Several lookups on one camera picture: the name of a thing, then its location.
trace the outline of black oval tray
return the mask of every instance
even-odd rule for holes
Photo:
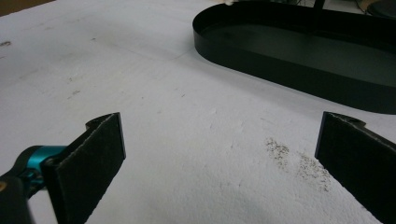
[[[396,21],[263,1],[193,21],[197,51],[255,77],[358,109],[396,114]]]

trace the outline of black rubber pad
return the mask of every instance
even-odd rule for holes
[[[87,128],[61,154],[41,163],[60,224],[85,223],[125,159],[119,113],[93,119]]]

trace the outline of white work surface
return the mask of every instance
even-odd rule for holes
[[[314,153],[323,111],[393,142],[396,117],[207,61],[192,20],[216,3],[58,0],[1,17],[1,174],[120,112],[127,157],[88,223],[378,223]],[[46,191],[29,202],[56,223]]]

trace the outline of black metal tray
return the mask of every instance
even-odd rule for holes
[[[197,51],[255,77],[358,109],[396,114],[396,21],[263,1],[193,21]]]

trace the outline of black oval object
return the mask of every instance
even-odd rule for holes
[[[396,21],[263,1],[193,21],[213,63],[358,109],[396,115]]]

